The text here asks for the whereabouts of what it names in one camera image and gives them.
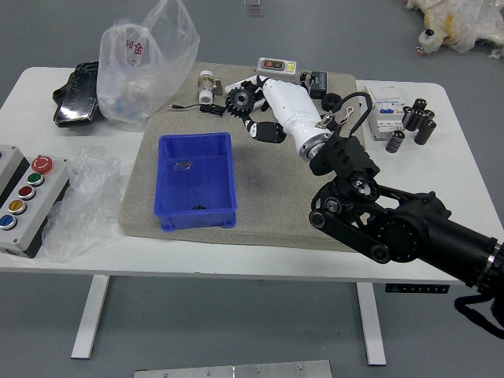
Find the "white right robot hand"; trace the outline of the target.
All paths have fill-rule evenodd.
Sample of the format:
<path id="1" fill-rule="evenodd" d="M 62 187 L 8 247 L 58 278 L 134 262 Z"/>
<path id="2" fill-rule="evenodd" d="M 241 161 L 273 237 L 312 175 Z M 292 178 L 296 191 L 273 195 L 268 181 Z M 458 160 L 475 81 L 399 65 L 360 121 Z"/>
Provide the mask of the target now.
<path id="1" fill-rule="evenodd" d="M 248 116 L 243 117 L 249 135 L 267 143 L 281 143 L 287 135 L 291 135 L 299 156 L 309 160 L 309 154 L 315 154 L 331 133 L 317 126 L 321 116 L 306 89 L 266 76 L 258 76 L 257 84 L 276 121 L 255 122 Z"/>

